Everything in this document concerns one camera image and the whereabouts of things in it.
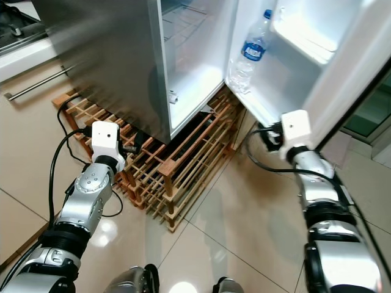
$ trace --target drawer handle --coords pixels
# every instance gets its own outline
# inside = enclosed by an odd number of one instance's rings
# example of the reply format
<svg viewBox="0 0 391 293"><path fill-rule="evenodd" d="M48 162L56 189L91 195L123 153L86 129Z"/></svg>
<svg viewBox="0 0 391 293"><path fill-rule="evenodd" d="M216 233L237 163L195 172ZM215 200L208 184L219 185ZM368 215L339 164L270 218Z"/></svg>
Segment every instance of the drawer handle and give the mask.
<svg viewBox="0 0 391 293"><path fill-rule="evenodd" d="M60 72L57 72L56 74L52 75L52 76L49 76L48 78L45 78L44 80L40 81L40 82L37 82L36 84L33 84L32 86L26 88L25 90L22 90L16 94L11 94L11 93L5 93L4 96L9 100L9 101L13 101L14 99L17 99L19 98L20 96L23 96L25 93L28 93L30 91L32 91L33 89L36 89L37 87L40 87L41 85L43 84L46 84L47 82L55 79L55 78L58 78L60 75L63 75L64 73L66 73L68 70L64 69L64 70L61 70Z"/></svg>

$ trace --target open refrigerator door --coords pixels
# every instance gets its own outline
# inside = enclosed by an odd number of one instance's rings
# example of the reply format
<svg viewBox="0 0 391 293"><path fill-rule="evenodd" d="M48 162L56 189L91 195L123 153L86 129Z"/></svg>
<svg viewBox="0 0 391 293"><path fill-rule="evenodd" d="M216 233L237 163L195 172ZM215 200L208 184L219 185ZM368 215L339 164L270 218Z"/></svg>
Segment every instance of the open refrigerator door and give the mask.
<svg viewBox="0 0 391 293"><path fill-rule="evenodd" d="M283 113L309 113L316 147L344 116L391 51L391 2L383 0L242 0L225 82L265 126ZM264 9L273 9L270 43L250 87L236 89L230 72L246 34Z"/></svg>

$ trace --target plastic bottle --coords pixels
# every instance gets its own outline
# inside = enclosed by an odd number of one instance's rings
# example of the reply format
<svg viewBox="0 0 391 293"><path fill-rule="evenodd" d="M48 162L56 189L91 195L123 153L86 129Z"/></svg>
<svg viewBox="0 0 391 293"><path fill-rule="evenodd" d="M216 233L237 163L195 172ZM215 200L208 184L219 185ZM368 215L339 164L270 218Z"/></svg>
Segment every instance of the plastic bottle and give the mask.
<svg viewBox="0 0 391 293"><path fill-rule="evenodd" d="M248 92L255 67L268 48L271 14L272 10L266 9L263 17L251 26L240 56L231 65L230 84L240 92Z"/></svg>

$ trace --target stainless steel refrigerator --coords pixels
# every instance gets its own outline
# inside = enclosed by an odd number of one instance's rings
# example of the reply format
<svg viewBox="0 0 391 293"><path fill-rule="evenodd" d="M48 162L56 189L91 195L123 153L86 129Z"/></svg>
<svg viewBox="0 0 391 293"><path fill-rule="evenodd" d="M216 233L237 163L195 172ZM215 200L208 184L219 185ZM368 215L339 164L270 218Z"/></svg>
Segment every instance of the stainless steel refrigerator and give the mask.
<svg viewBox="0 0 391 293"><path fill-rule="evenodd" d="M265 126L308 111L317 147L391 55L388 0L33 0L83 96L169 142L227 84ZM270 46L247 93L228 73L273 9Z"/></svg>

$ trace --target black cable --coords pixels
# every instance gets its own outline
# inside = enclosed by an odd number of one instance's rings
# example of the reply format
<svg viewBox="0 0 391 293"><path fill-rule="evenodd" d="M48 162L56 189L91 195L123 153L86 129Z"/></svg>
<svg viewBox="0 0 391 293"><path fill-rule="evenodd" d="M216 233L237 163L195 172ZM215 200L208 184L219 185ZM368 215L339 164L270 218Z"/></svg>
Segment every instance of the black cable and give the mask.
<svg viewBox="0 0 391 293"><path fill-rule="evenodd" d="M270 171L270 172L274 172L274 173L300 173L300 174L310 174L310 175L315 175L315 176L319 176L321 178L324 178L325 180L327 180L329 183L331 183L334 187L334 189L336 189L337 193L341 192L341 194L343 195L343 191L342 191L342 188L339 184L337 184L333 179L330 179L326 176L324 176L323 174L320 174L320 173L317 173L317 172L314 172L314 171L310 171L310 170L300 170L300 169L275 169L275 168L271 168L271 167L268 167L264 164L262 164L261 162L259 162L250 152L250 146L249 146L249 141L250 141L250 137L252 135L254 135L255 133L259 133L259 132L263 132L263 131L270 131L269 128L265 128L265 129L258 129L258 130L254 130L250 133L248 133L248 135L246 136L246 138L244 139L244 146L246 147L246 152L247 152L247 155L248 157L250 158L250 160L252 160L252 162L257 165L258 167L266 170L266 171ZM373 236L372 234L372 231L367 223L367 221L365 220L365 217L364 217L364 214L362 213L360 207L357 205L357 203L353 200L352 198L352 201L354 203L354 207L356 208L360 218L361 218L361 221L362 223L364 224L364 227L369 235L369 238L371 239L372 241L372 244L376 250L376 253L378 254L379 256L379 259L380 259L380 262L381 264L383 265L383 268L384 270L386 271L386 275L387 275L387 278L389 279L389 281L391 282L391 271L388 267L388 264L387 264L387 261L386 259L384 258L381 250L380 250L380 247L375 239L375 237Z"/></svg>
<svg viewBox="0 0 391 293"><path fill-rule="evenodd" d="M26 251L21 258L13 265L13 267L8 272L4 281L1 284L0 291L4 289L7 283L11 280L15 272L18 270L19 266L26 260L26 258L41 244L42 240L38 239L35 244L33 244L28 251Z"/></svg>
<svg viewBox="0 0 391 293"><path fill-rule="evenodd" d="M269 166L266 166L266 165L262 164L260 161L258 161L250 152L249 141L250 141L251 136L253 136L256 133L260 133L260 132L264 132L264 131L270 131L270 130L269 130L269 128L265 128L265 129L258 129L258 130L251 131L250 133L248 133L248 135L244 139L244 146L246 147L247 155L255 165L257 165L258 167L260 167L262 169L265 169L266 171L274 172L274 173L298 173L298 174L308 174L308 175L318 176L318 177L326 180L327 182L329 182L331 185L333 185L337 194L339 194L340 196L345 195L345 193L343 192L343 190L339 184L337 184L333 179L328 178L327 176L320 174L318 172L314 172L311 170L301 170L301 169L275 169L275 168L271 168Z"/></svg>
<svg viewBox="0 0 391 293"><path fill-rule="evenodd" d="M381 262L381 264L383 265L383 268L384 268L384 270L385 270L385 272L386 272L387 278L388 278L389 281L391 282L391 271L390 271L390 268L389 268L389 266L388 266L388 264L387 264L387 261L386 261L386 259L384 258L384 255L383 255L383 253L381 252L380 247L379 247L379 245L378 245L378 243L377 243L377 241L376 241L374 235L372 234L371 228L369 227L367 221L365 220L365 217L364 217L364 214L363 214L362 211L361 211L361 208L357 205L357 203L356 203L355 200L352 199L352 201L353 201L353 203L354 203L354 207L355 207L357 213L359 214L359 216L360 216L360 218L361 218L362 223L364 224L364 228L365 228L365 230L367 231L367 233L368 233L368 235L369 235L369 238L370 238L371 241L372 241L372 244L373 244L373 246L374 246L374 248L375 248L375 250L376 250L376 253L377 253L378 256L379 256L380 262Z"/></svg>
<svg viewBox="0 0 391 293"><path fill-rule="evenodd" d="M51 161L50 174L49 174L49 226L51 229L54 225L54 202L53 202L53 185L54 185L54 168L56 167L56 161L59 156L60 150L64 143L74 134L83 133L83 129L76 129L67 134L60 142L59 146L54 153L53 160Z"/></svg>
<svg viewBox="0 0 391 293"><path fill-rule="evenodd" d="M75 95L75 96L72 96L71 98L69 98L68 100L66 100L65 102L63 102L59 108L59 110L57 111L57 120L59 121L60 125L61 125L61 128L62 130L64 131L64 134L67 135L67 130L65 129L65 126L64 124L62 123L61 119L60 119L60 114L61 112L66 108L67 104L70 102L70 101L73 101L74 99L77 99L77 98L80 98L81 96L80 95ZM88 163L84 162L82 159L76 157L73 152L72 152L72 149L69 145L69 141L67 141L67 148L69 150L69 154L71 155L71 157L73 159L76 159L78 160L79 162L82 162L84 165L87 165Z"/></svg>
<svg viewBox="0 0 391 293"><path fill-rule="evenodd" d="M113 192L114 192L114 194L118 197L118 199L120 200L121 208L120 208L119 212L116 212L114 215L102 215L102 217L113 218L113 217L119 215L119 214L123 211L123 202L122 202L122 199L120 198L120 196L118 195L117 192L115 192L114 190L113 190Z"/></svg>

